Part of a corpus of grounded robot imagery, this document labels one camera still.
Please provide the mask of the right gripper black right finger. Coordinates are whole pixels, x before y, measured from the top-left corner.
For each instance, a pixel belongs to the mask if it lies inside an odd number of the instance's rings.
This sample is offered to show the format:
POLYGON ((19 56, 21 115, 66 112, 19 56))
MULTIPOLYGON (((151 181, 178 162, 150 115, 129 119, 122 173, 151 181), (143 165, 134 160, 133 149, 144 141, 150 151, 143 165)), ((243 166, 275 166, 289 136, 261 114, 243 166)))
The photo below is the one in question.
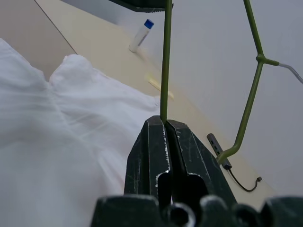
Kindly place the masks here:
POLYGON ((201 198, 214 195, 227 206, 236 199, 211 152, 181 122, 168 120, 166 132, 172 161, 173 200, 199 208, 201 198))

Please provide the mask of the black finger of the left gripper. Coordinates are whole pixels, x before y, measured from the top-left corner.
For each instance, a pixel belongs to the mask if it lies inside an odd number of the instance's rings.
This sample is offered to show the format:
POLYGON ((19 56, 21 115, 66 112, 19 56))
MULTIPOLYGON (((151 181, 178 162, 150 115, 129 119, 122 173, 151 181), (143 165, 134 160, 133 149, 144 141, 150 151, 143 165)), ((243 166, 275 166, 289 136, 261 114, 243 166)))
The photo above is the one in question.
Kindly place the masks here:
POLYGON ((134 12, 165 11, 168 0, 109 0, 134 12))

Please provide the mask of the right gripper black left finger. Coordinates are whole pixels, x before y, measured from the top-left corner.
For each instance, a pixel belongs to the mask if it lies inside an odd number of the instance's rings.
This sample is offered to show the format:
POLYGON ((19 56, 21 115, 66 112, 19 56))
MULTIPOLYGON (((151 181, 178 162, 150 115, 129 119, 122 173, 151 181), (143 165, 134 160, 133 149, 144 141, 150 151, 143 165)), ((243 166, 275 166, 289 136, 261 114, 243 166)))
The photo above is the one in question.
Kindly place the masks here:
POLYGON ((127 158, 124 194, 153 196, 160 206, 171 203, 171 159, 168 137, 159 116, 144 125, 127 158))

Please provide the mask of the green wire hanger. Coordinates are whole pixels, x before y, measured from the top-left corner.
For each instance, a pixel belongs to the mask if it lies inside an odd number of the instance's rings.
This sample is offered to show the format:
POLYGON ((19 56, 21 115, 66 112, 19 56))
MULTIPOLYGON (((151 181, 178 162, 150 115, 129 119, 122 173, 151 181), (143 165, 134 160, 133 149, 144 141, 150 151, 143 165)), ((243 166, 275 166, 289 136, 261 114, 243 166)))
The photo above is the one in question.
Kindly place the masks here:
MULTIPOLYGON (((168 111, 169 60, 170 60, 173 0, 165 0, 164 2, 165 2, 165 19, 164 19, 163 57, 162 57, 162 69, 161 69, 161 91, 160 91, 160 117, 162 122, 167 121, 167 111, 168 111)), ((221 154, 219 154, 219 156, 217 156, 216 160, 219 164, 222 164, 228 157, 237 153, 242 145, 245 131, 248 125, 250 113, 255 100, 263 65, 267 64, 267 65, 279 66, 282 68, 289 69, 294 74, 294 76, 299 80, 299 82, 303 84, 303 78, 292 66, 287 64, 282 64, 280 62, 265 57, 261 40, 258 34, 257 25, 254 19, 250 0, 243 0, 243 2, 257 51, 256 61, 258 62, 258 64, 234 145, 231 148, 223 151, 221 154)))

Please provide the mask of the white shorts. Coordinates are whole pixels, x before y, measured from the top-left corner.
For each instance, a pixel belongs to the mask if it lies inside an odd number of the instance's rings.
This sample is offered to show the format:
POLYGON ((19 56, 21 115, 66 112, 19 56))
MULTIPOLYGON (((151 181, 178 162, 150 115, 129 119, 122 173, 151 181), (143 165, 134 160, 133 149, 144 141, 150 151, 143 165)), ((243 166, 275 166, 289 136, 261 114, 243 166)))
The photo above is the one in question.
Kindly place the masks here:
POLYGON ((0 38, 0 227, 89 227, 159 106, 80 55, 46 80, 0 38))

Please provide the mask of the grey USB hub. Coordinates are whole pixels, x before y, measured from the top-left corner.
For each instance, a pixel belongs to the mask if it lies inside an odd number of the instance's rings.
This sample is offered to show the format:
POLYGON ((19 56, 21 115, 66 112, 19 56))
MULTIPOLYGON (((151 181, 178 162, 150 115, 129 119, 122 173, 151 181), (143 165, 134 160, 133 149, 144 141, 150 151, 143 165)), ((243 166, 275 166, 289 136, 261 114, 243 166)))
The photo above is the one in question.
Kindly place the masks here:
MULTIPOLYGON (((210 142, 210 144, 211 144, 211 146, 212 146, 212 148, 213 148, 215 154, 216 154, 217 156, 219 156, 219 155, 223 152, 223 150, 222 150, 220 144, 218 143, 216 137, 215 137, 212 133, 209 133, 209 134, 207 135, 207 139, 208 139, 208 141, 210 142)), ((228 159, 225 159, 225 160, 222 162, 222 166, 223 166, 223 168, 224 168, 225 170, 231 170, 231 168, 232 168, 232 165, 230 164, 230 162, 229 162, 228 159)))

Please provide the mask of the white bottle with blue cap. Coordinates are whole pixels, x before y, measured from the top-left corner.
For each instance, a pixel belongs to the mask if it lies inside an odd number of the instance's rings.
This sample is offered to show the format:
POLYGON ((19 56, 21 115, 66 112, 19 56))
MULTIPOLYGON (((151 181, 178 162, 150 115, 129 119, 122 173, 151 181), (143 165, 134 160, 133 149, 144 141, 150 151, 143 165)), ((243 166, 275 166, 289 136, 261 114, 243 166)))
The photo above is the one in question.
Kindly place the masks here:
POLYGON ((129 45, 128 49, 131 52, 137 52, 138 48, 145 40, 146 36, 148 35, 148 33, 150 32, 153 26, 154 26, 154 22, 151 21, 150 19, 147 19, 144 22, 144 24, 139 28, 137 34, 135 35, 135 37, 133 38, 133 40, 129 45))

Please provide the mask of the pale yellow stick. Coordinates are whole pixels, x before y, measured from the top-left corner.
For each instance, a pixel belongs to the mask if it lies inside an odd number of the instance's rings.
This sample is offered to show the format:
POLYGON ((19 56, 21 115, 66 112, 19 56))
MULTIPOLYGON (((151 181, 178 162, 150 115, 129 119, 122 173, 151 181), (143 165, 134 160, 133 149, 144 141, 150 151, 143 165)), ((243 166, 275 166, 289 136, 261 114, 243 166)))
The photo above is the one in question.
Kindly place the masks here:
MULTIPOLYGON (((158 91, 161 91, 161 84, 159 81, 157 81, 153 75, 151 73, 147 73, 146 76, 145 76, 145 79, 147 80, 147 82, 149 84, 151 84, 154 88, 156 88, 158 91)), ((174 97, 174 94, 168 90, 168 97, 171 99, 171 100, 174 100, 175 97, 174 97)))

